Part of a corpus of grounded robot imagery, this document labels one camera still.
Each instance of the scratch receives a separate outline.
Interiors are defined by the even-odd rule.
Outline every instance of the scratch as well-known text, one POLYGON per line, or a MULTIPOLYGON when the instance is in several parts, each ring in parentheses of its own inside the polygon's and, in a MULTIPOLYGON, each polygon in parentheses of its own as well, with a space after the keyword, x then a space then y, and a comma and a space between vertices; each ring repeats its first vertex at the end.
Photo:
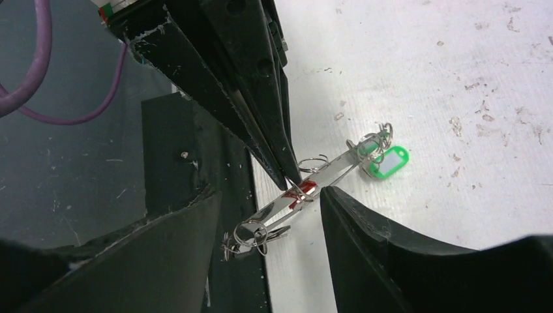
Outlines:
POLYGON ((121 193, 115 198, 115 199, 119 199, 124 193, 125 191, 127 191, 127 189, 123 189, 123 191, 121 191, 121 193))
POLYGON ((73 231, 73 233, 75 234, 75 239, 77 239, 77 243, 79 244, 79 246, 81 246, 81 239, 79 239, 79 234, 73 229, 73 226, 71 226, 71 223, 69 222, 67 217, 65 217, 64 214, 62 214, 61 216, 63 216, 63 219, 65 220, 65 222, 69 226, 69 229, 71 229, 71 231, 73 231))

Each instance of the gray floor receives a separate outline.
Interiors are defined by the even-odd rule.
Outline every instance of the gray floor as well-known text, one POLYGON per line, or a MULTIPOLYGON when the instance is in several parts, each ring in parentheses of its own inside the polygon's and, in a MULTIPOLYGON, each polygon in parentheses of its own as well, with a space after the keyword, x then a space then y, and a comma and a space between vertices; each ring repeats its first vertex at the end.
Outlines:
MULTIPOLYGON (((28 106, 56 117, 96 108, 112 82, 119 43, 90 1, 52 1, 48 75, 28 106)), ((35 50, 33 1, 0 6, 0 82, 13 90, 35 50)), ((140 102, 170 92, 127 57, 112 106, 98 119, 56 127, 16 112, 0 119, 0 237, 35 247, 83 244, 144 216, 140 102)))

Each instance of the white tabletop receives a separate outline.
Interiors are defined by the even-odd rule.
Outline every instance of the white tabletop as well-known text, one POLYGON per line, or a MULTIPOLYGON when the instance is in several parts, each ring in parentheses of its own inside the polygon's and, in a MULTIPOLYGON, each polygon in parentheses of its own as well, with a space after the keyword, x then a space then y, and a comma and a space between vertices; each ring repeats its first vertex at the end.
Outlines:
MULTIPOLYGON (((338 186, 476 249, 553 233, 553 2, 276 0, 298 160, 394 126, 410 162, 338 186)), ((259 206, 280 194, 256 166, 259 206)), ((269 244, 273 312, 336 312, 319 203, 269 244)))

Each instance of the key tag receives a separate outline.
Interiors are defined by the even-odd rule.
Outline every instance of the key tag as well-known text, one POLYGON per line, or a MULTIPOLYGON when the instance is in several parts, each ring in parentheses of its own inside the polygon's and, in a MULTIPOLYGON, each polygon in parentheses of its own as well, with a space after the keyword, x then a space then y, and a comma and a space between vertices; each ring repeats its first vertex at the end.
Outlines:
POLYGON ((398 145, 386 150, 383 157, 382 162, 380 162, 382 156, 379 156, 376 162, 363 164, 362 167, 365 173, 373 178, 386 179, 409 162, 409 153, 405 148, 398 145))

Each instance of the purple cable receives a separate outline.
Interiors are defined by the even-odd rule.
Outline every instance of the purple cable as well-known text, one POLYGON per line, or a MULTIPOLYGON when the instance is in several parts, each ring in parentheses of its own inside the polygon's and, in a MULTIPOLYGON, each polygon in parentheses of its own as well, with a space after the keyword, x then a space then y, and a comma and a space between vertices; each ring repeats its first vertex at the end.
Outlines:
POLYGON ((37 47, 31 67, 19 87, 13 93, 0 98, 0 117, 4 117, 23 106, 36 93, 42 84, 50 54, 52 52, 52 15, 49 0, 35 0, 37 12, 37 47))
MULTIPOLYGON (((37 61, 37 59, 38 59, 38 57, 37 57, 38 52, 35 52, 35 60, 33 61, 33 64, 31 65, 31 68, 27 72, 27 76, 25 77, 25 81, 12 94, 9 94, 8 91, 0 83, 0 117, 6 116, 9 113, 19 109, 19 111, 21 113, 23 113, 24 115, 26 115, 26 116, 34 119, 34 120, 46 123, 46 124, 51 124, 51 125, 78 125, 78 124, 86 123, 86 122, 98 117, 100 114, 102 114, 108 108, 108 106, 110 106, 110 103, 112 102, 112 100, 115 96, 115 93, 117 92, 117 87, 119 86, 119 81, 121 80, 121 73, 123 71, 123 64, 125 63, 125 56, 127 55, 127 45, 126 44, 121 45, 121 52, 119 53, 119 61, 117 63, 117 68, 115 69, 115 76, 113 77, 110 92, 108 93, 108 95, 104 99, 104 102, 102 102, 102 104, 99 107, 97 107, 94 111, 88 113, 87 115, 79 117, 77 119, 58 119, 58 118, 55 118, 55 117, 50 117, 50 116, 47 116, 47 115, 42 115, 40 113, 37 113, 37 112, 35 112, 35 111, 33 111, 29 108, 26 108, 25 106, 23 106, 23 104, 25 104, 35 94, 35 92, 37 91, 38 87, 40 87, 40 84, 42 83, 42 81, 43 81, 43 79, 46 75, 46 70, 48 69, 48 63, 50 62, 50 52, 52 50, 52 19, 51 19, 51 16, 50 16, 50 9, 49 9, 49 1, 48 0, 35 0, 35 6, 37 8, 37 24, 38 24, 37 34, 39 34, 41 36, 42 35, 48 35, 48 38, 49 38, 49 42, 47 42, 47 45, 46 45, 46 47, 48 48, 48 54, 41 56, 41 57, 47 57, 47 60, 45 62, 46 66, 44 68, 44 74, 42 74, 42 72, 41 72, 42 76, 39 78, 40 80, 38 81, 38 85, 36 86, 36 89, 34 89, 32 91, 32 93, 30 93, 29 97, 26 100, 24 100, 22 102, 22 104, 16 104, 15 109, 10 110, 10 111, 7 110, 6 111, 7 113, 5 113, 5 114, 4 114, 4 110, 3 110, 4 107, 3 107, 3 102, 2 101, 4 101, 4 99, 7 99, 8 97, 11 97, 19 89, 21 89, 21 87, 25 84, 25 81, 27 80, 27 78, 29 78, 29 77, 31 79, 35 78, 34 77, 34 76, 36 76, 35 72, 33 72, 32 73, 33 75, 31 75, 31 71, 33 70, 33 67, 35 66, 35 61, 37 61), (40 16, 39 9, 38 9, 39 5, 46 5, 45 6, 45 11, 46 11, 47 16, 43 16, 43 19, 39 18, 39 16, 40 16), (49 28, 50 33, 49 34, 41 33, 40 30, 43 29, 43 28, 49 28)), ((44 40, 43 40, 43 38, 38 37, 37 38, 37 51, 39 51, 39 46, 42 47, 42 45, 40 45, 40 44, 44 44, 44 40)))

